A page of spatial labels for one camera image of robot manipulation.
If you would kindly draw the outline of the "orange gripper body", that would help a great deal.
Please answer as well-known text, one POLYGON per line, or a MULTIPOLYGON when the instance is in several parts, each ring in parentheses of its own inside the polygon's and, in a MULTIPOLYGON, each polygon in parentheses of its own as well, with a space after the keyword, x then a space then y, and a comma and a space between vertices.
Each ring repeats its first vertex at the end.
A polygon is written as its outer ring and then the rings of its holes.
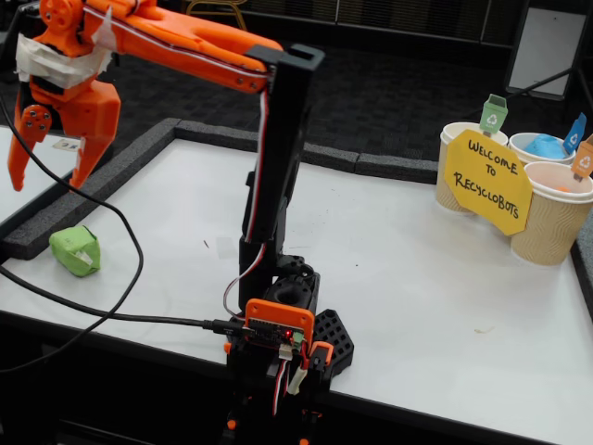
POLYGON ((113 84, 93 80, 69 100, 55 95, 56 91, 56 87, 47 92, 36 83, 20 82, 18 110, 44 107, 51 116, 52 130, 68 136, 115 138, 121 100, 113 84))

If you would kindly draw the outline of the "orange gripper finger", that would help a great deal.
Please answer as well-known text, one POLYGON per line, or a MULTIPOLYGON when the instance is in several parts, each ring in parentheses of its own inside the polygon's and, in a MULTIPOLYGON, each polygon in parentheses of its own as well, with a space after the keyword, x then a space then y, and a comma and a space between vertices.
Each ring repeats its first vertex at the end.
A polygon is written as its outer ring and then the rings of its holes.
POLYGON ((115 136, 84 136, 77 152, 76 165, 73 169, 69 184, 80 189, 97 163, 103 158, 115 136))
MULTIPOLYGON (((35 145, 43 142, 47 136, 52 126, 52 116, 45 106, 29 105, 23 110, 17 110, 14 124, 29 149, 33 150, 35 145)), ((11 183, 16 191, 23 188, 25 170, 29 159, 30 155, 14 135, 10 145, 7 165, 11 183)))

